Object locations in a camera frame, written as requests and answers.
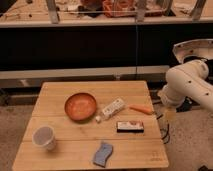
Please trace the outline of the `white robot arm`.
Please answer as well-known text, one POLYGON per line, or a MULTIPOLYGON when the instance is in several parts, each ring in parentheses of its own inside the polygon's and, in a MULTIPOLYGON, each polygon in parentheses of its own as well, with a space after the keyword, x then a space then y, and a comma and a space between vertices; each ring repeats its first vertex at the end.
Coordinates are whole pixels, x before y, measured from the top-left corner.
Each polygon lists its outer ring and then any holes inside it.
POLYGON ((205 81, 208 75, 208 65, 201 60, 170 68, 165 76, 167 84, 158 93, 163 105, 177 108, 189 97, 213 112, 213 85, 205 81))

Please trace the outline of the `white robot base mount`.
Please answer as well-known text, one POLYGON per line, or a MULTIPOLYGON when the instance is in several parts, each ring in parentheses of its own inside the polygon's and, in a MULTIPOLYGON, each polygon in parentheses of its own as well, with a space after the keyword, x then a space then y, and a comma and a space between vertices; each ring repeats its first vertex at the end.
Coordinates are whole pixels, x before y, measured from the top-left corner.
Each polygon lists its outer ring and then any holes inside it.
POLYGON ((172 52, 180 64, 191 56, 213 60, 213 39, 193 39, 180 42, 173 46, 172 52))

